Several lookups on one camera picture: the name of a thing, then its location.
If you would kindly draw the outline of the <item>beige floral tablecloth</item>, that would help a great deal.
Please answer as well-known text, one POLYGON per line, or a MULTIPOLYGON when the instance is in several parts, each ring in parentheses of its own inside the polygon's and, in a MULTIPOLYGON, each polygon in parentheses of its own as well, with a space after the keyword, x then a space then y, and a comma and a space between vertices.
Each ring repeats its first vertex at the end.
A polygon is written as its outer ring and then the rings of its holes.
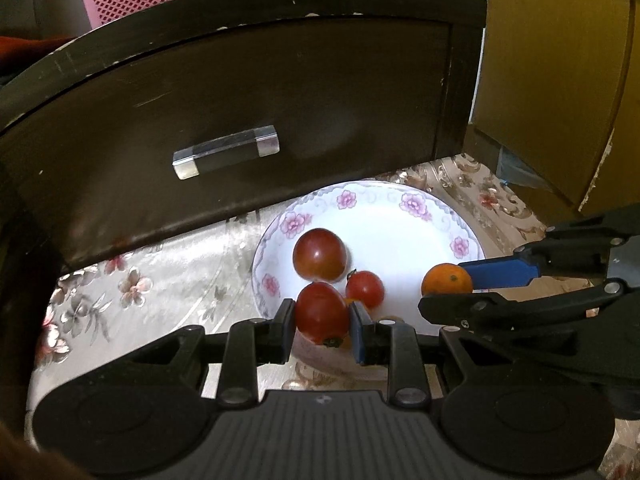
MULTIPOLYGON (((469 156, 375 181, 447 204, 471 227, 484 259, 510 256, 549 229, 469 156)), ((386 368, 355 361, 350 330, 340 348, 328 348, 297 328, 288 362, 258 367, 259 402, 220 406, 229 330, 264 318, 252 286, 258 243, 303 196, 62 276, 28 401, 35 445, 97 479, 610 475, 605 456, 625 419, 602 385, 514 356, 459 326, 416 332, 427 406, 389 404, 386 368)), ((543 276, 471 294, 524 301, 593 284, 543 276)))

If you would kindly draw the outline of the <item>tan longan fruit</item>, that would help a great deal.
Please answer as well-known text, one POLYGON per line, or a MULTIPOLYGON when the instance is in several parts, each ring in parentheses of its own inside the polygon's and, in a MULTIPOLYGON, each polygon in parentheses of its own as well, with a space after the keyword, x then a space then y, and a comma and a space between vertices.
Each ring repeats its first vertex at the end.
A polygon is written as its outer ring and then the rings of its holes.
POLYGON ((387 316, 383 316, 382 318, 378 319, 378 322, 381 324, 395 324, 395 323, 402 323, 404 322, 404 320, 402 318, 400 318, 399 316, 395 316, 395 315, 387 315, 387 316))

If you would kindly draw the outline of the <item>large dark brown tomato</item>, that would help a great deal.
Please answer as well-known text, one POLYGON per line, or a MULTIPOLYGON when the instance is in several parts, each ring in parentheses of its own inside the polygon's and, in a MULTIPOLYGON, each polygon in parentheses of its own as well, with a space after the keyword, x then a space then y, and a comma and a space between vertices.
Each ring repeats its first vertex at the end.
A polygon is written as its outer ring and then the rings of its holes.
POLYGON ((327 229, 306 232, 293 249, 294 270, 308 281, 337 282, 345 274, 347 263, 345 244, 327 229))

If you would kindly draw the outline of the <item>small orange tangerine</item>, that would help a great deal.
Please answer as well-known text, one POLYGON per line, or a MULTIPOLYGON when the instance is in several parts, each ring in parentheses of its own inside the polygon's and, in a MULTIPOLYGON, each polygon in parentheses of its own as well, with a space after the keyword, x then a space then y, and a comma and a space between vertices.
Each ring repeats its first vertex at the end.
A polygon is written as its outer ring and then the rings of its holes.
POLYGON ((421 294, 423 296, 470 294, 473 290, 471 275, 462 266, 452 263, 441 263, 433 266, 424 275, 421 283, 421 294))

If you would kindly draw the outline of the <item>red cloth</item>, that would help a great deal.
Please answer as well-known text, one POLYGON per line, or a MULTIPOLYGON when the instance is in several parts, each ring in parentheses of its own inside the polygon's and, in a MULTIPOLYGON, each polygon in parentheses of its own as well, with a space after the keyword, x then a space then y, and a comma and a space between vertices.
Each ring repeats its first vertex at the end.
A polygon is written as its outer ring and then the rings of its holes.
POLYGON ((22 39, 2 36, 0 39, 1 79, 11 79, 40 58, 64 46, 70 38, 22 39))

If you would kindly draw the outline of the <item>white floral ceramic bowl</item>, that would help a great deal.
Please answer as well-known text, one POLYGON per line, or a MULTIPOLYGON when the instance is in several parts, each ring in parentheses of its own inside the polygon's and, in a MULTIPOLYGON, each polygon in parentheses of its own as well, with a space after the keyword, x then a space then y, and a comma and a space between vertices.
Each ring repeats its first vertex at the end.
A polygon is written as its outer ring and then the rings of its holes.
POLYGON ((293 250, 315 228, 342 240, 352 269, 371 271, 383 282, 385 299, 372 316, 398 318, 420 335, 439 331, 418 309, 426 272, 439 263, 485 257, 471 227, 427 192, 375 180, 326 186, 288 205, 258 243, 252 286, 264 318, 273 318, 283 300, 296 298, 306 286, 294 269, 293 250))

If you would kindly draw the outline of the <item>red cherry tomato with stem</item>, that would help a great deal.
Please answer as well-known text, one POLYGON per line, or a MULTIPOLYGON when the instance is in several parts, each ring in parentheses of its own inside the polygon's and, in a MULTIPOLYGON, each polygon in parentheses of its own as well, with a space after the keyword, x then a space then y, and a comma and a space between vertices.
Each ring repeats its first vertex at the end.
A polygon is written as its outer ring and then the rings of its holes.
POLYGON ((295 300, 295 324, 299 333, 316 346, 340 348, 350 330, 345 300, 331 285, 313 282, 295 300))

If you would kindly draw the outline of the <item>dark wooden nightstand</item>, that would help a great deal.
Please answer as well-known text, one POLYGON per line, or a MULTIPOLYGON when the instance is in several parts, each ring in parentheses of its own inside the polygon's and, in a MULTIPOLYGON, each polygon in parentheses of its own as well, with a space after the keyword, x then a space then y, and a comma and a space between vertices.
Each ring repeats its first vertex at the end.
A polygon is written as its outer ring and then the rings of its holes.
POLYGON ((486 0, 174 0, 1 91, 1 235, 77 268, 460 150, 486 0), (188 180, 175 151, 273 126, 280 152, 188 180))

